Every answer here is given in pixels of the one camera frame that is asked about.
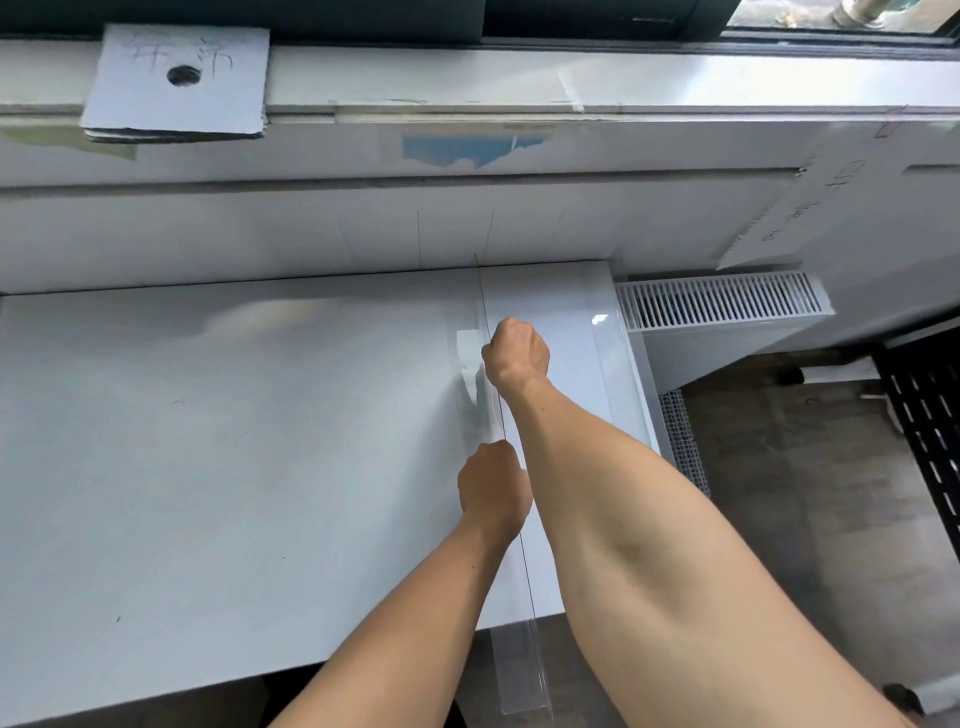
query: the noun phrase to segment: window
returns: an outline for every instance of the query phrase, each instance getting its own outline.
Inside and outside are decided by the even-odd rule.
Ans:
[[[960,0],[0,0],[0,35],[97,36],[107,22],[251,25],[279,42],[631,50],[719,39],[768,52],[811,34],[826,44],[881,36],[951,47]]]
[[[742,0],[728,27],[935,34],[960,0]]]

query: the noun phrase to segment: paper sign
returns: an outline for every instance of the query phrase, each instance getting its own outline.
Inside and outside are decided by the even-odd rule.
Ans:
[[[80,124],[102,141],[263,135],[270,31],[107,25]]]

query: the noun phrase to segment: radiator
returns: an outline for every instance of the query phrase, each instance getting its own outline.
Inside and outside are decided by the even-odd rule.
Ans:
[[[820,281],[799,271],[638,280],[616,288],[631,341],[642,336],[658,394],[833,315]]]

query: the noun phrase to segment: radiator grille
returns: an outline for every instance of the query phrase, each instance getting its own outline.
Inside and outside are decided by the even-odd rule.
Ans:
[[[731,324],[832,313],[804,273],[746,273],[617,284],[629,330]]]

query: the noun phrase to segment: white wall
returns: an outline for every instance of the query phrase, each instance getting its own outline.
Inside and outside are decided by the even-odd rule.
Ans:
[[[258,141],[140,148],[91,146],[69,124],[0,128],[0,290],[27,293],[476,261],[712,270],[828,121],[285,123]],[[954,130],[849,219],[755,261],[816,273],[837,309],[780,347],[960,303],[958,192]]]

